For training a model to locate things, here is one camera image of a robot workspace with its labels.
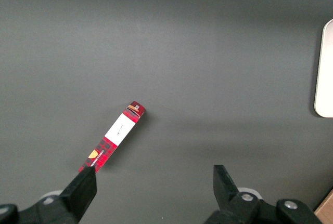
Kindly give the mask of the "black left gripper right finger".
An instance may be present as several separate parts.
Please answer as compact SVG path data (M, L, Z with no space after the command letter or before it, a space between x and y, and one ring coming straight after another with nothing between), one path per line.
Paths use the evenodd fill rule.
M213 192L219 209L226 209L239 191L224 165L213 166Z

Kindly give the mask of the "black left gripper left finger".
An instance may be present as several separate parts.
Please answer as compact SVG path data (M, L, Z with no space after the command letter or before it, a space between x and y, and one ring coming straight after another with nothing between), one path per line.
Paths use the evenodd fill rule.
M60 194L67 210L80 221L97 193L94 167L85 167Z

